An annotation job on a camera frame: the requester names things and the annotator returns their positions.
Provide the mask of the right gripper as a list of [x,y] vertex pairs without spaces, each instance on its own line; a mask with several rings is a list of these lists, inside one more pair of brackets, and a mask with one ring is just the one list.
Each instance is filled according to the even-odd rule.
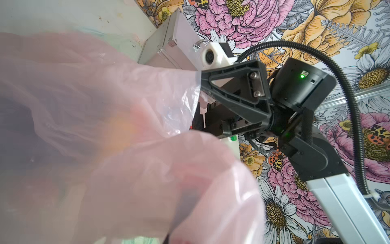
[[216,101],[201,113],[196,105],[192,129],[219,139],[244,134],[249,139],[293,135],[294,114],[302,106],[286,97],[273,96],[266,67],[252,60],[201,72],[201,90]]

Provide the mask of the pink plastic bag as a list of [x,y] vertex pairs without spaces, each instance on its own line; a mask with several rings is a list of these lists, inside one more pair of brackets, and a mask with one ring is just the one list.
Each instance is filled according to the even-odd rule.
[[1,243],[262,244],[253,174],[191,129],[200,87],[84,33],[1,33]]

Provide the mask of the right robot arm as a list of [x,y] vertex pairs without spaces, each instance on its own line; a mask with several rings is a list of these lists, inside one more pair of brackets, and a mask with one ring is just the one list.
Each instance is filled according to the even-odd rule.
[[387,244],[368,196],[361,194],[336,150],[312,121],[336,79],[296,59],[288,59],[269,83],[265,65],[246,61],[205,70],[201,89],[208,106],[204,131],[223,139],[243,134],[248,141],[277,137],[344,244]]

